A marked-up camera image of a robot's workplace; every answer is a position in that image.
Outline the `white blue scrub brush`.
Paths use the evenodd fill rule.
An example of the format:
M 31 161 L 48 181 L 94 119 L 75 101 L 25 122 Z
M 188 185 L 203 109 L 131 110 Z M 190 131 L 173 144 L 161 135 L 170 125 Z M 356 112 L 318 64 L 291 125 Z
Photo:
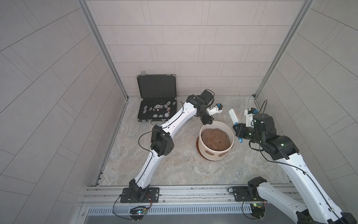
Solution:
M 229 110 L 229 115 L 230 115 L 230 118 L 231 118 L 231 120 L 232 120 L 232 122 L 233 122 L 233 125 L 234 125 L 235 123 L 239 123 L 239 119 L 238 119 L 237 114 L 236 114 L 236 112 L 235 112 L 234 109 L 230 109 L 230 110 Z

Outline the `white ceramic pot with soil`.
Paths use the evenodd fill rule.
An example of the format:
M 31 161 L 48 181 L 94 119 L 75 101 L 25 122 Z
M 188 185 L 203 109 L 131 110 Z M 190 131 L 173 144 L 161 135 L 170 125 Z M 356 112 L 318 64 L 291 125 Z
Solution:
M 235 142 L 232 128 L 226 124 L 213 121 L 211 125 L 204 125 L 199 132 L 200 154 L 209 161 L 223 160 Z

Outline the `black poker chip case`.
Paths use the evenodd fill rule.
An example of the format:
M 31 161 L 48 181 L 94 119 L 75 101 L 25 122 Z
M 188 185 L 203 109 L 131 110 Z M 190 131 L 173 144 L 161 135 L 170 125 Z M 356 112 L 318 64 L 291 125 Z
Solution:
M 174 74 L 138 75 L 140 92 L 139 122 L 166 122 L 177 113 Z

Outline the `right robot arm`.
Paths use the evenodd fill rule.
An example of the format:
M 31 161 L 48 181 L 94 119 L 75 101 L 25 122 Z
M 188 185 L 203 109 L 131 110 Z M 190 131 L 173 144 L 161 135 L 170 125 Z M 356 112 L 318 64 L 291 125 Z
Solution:
M 273 204 L 297 224 L 356 224 L 355 217 L 343 212 L 318 183 L 309 170 L 299 149 L 293 141 L 278 135 L 273 118 L 265 113 L 254 114 L 245 111 L 246 123 L 240 123 L 235 111 L 229 111 L 233 130 L 239 141 L 259 145 L 260 153 L 266 152 L 271 163 L 278 164 L 290 178 L 303 199 L 297 202 L 275 189 L 262 177 L 248 183 L 252 198 L 260 197 Z

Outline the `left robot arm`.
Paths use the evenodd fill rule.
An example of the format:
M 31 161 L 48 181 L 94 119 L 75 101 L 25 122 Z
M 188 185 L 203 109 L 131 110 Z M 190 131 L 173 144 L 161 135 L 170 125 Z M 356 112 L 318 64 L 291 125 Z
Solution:
M 187 97 L 182 108 L 166 123 L 155 125 L 151 134 L 151 148 L 140 173 L 129 182 L 132 196 L 142 201 L 147 194 L 151 179 L 161 160 L 174 149 L 173 137 L 192 117 L 199 117 L 203 125 L 213 123 L 213 115 L 221 113 L 223 105 L 214 104 L 214 92 L 205 89 L 200 95 Z

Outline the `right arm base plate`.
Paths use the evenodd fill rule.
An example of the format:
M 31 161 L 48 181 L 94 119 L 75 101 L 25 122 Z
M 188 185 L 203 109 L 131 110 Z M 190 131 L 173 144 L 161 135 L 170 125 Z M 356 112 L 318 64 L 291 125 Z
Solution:
M 255 201 L 257 195 L 250 186 L 234 186 L 231 188 L 236 202 Z

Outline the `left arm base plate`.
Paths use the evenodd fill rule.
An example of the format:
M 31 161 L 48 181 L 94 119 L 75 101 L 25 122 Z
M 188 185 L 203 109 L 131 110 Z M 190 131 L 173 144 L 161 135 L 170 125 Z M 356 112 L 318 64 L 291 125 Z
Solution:
M 157 203 L 159 193 L 160 188 L 149 187 L 139 190 L 124 188 L 121 194 L 120 203 Z

